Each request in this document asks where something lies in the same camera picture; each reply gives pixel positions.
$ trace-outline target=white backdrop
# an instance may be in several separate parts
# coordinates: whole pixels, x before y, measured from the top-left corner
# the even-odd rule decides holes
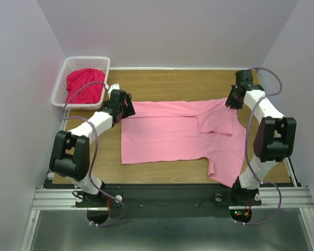
[[[258,66],[298,0],[38,0],[66,56],[111,67]]]
[[[314,0],[299,1],[263,66],[283,82],[283,92],[272,101],[297,120],[291,160],[299,181],[309,185],[314,198]],[[260,72],[260,80],[268,93],[278,89],[268,74]]]
[[[20,249],[60,123],[50,96],[64,53],[34,0],[0,1],[0,250]]]

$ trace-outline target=metal frame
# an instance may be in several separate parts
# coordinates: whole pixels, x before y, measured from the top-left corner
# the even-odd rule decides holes
[[[66,128],[67,121],[63,121],[61,130]],[[288,159],[285,159],[287,171],[294,187],[280,187],[283,196],[282,208],[299,208],[302,220],[314,250],[314,201],[308,187],[297,187],[296,178]],[[54,173],[49,172],[47,178],[53,179]],[[72,195],[74,189],[37,189],[33,198],[27,227],[25,230],[21,251],[31,249],[33,237],[36,232],[37,222],[41,211],[44,210],[87,210],[87,208],[76,208],[76,198]],[[276,208],[278,205],[278,194],[275,188],[260,188],[262,199],[261,206],[253,206],[258,209]],[[89,210],[107,210],[107,208],[88,208]]]

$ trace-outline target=wooden table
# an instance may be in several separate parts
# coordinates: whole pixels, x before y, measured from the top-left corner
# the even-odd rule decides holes
[[[235,71],[110,71],[108,84],[119,83],[121,89],[131,93],[132,101],[197,101],[227,97],[231,85],[235,84]],[[254,83],[259,80],[253,72]],[[246,127],[250,116],[246,106],[238,111],[240,123]],[[89,118],[92,111],[71,111],[71,116]],[[66,130],[82,122],[70,120]],[[249,153],[253,155],[252,142],[258,129],[254,119],[251,124]],[[201,158],[193,161],[156,162],[134,165],[121,164],[121,124],[99,137],[99,151],[93,173],[105,183],[113,184],[175,184],[175,183],[217,183],[207,177],[208,161]],[[91,159],[95,144],[90,147]],[[247,167],[244,160],[242,171]],[[279,163],[265,180],[290,182],[284,162]],[[55,175],[54,184],[71,183]]]

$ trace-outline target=white plastic basket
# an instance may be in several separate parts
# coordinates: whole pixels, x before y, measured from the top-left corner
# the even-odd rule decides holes
[[[71,56],[65,59],[61,73],[57,79],[52,93],[51,103],[54,106],[63,107],[69,92],[66,90],[66,77],[73,71],[93,68],[105,73],[105,84],[107,84],[110,59],[105,56]],[[103,90],[100,101],[95,104],[68,104],[67,110],[96,110],[101,107],[105,90]]]

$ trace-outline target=cable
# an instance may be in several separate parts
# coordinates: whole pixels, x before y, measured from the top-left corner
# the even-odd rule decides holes
[[[96,155],[97,155],[97,153],[98,153],[98,147],[99,147],[98,133],[97,133],[97,131],[96,131],[96,128],[95,128],[94,124],[91,123],[91,122],[89,122],[88,119],[86,119],[86,118],[79,117],[79,116],[72,116],[72,117],[64,118],[64,116],[63,116],[63,115],[64,115],[65,108],[66,108],[66,106],[71,102],[71,100],[72,100],[78,93],[80,93],[84,88],[86,88],[86,87],[89,86],[89,85],[93,85],[93,84],[102,84],[102,85],[105,87],[105,84],[104,84],[103,82],[100,82],[100,81],[90,82],[90,83],[84,85],[83,87],[81,87],[81,88],[65,103],[65,105],[62,107],[62,110],[61,110],[61,119],[62,119],[62,120],[81,119],[81,120],[87,122],[87,123],[92,127],[93,134],[94,134],[94,138],[95,138],[95,151],[94,151],[94,155],[93,155],[93,158],[92,158],[91,166],[89,167],[89,170],[88,170],[88,178],[89,178],[89,180],[91,181],[92,185],[93,185],[99,192],[101,192],[103,195],[105,195],[105,196],[107,196],[107,197],[109,197],[109,198],[115,200],[116,202],[120,203],[121,206],[123,206],[123,208],[124,208],[123,211],[122,211],[122,213],[121,213],[121,215],[120,215],[116,220],[114,220],[113,222],[110,222],[110,223],[107,223],[107,224],[98,225],[98,224],[95,224],[93,221],[89,221],[89,224],[90,224],[90,225],[94,225],[94,226],[96,226],[96,227],[107,227],[107,226],[114,225],[116,222],[118,222],[118,221],[123,217],[123,215],[125,214],[125,211],[126,211],[126,206],[125,206],[125,204],[124,204],[122,201],[116,199],[114,196],[112,196],[112,195],[106,193],[105,191],[101,190],[101,189],[94,183],[94,181],[93,181],[93,179],[92,179],[92,169],[93,169],[93,166],[94,166],[94,163],[95,163],[95,160],[96,160]]]
[[[251,209],[251,199],[249,199],[249,209],[246,210],[246,208],[248,207],[248,202],[245,203],[245,208],[243,209],[243,211],[247,211],[247,213],[250,212],[250,209]]]
[[[106,197],[106,201],[107,201],[107,210],[108,210],[108,215],[110,213],[110,201],[109,201],[109,197]]]
[[[253,170],[251,164],[250,164],[250,160],[249,160],[249,154],[248,154],[248,144],[249,144],[249,132],[250,132],[250,124],[251,124],[251,121],[252,121],[252,118],[255,114],[255,111],[256,109],[258,108],[260,102],[264,99],[264,98],[267,98],[267,97],[272,97],[272,96],[276,96],[278,94],[280,94],[283,90],[283,85],[282,85],[282,82],[280,80],[280,78],[274,73],[272,72],[271,70],[269,69],[266,69],[266,68],[262,68],[262,67],[254,67],[254,68],[250,68],[249,70],[264,70],[264,71],[267,71],[269,73],[271,73],[273,76],[275,76],[275,78],[278,80],[279,82],[279,91],[277,91],[276,93],[272,93],[272,94],[266,94],[264,97],[261,97],[255,104],[255,106],[253,107],[252,111],[251,111],[251,115],[250,115],[250,118],[249,118],[249,123],[248,123],[248,127],[246,128],[246,134],[245,134],[245,159],[246,159],[246,163],[248,164],[248,167],[250,169],[250,171],[252,172],[253,176],[255,177],[255,179],[260,182],[261,184],[271,184],[272,186],[274,186],[277,191],[278,191],[278,194],[279,194],[279,203],[278,203],[278,207],[276,209],[276,211],[269,217],[267,218],[266,220],[264,221],[260,221],[260,222],[254,222],[254,223],[243,223],[244,225],[260,225],[260,224],[263,224],[263,223],[266,223],[270,220],[272,220],[279,212],[281,206],[282,206],[282,193],[279,189],[279,187],[277,186],[277,184],[273,183],[273,182],[270,182],[270,181],[265,181],[265,182],[262,182],[259,177],[257,176],[257,174],[255,173],[255,171]]]
[[[72,195],[73,195],[74,197],[76,197],[76,198],[78,198],[78,199],[81,199],[81,200],[84,200],[84,197],[75,194],[75,192],[77,193],[77,191],[72,191]]]

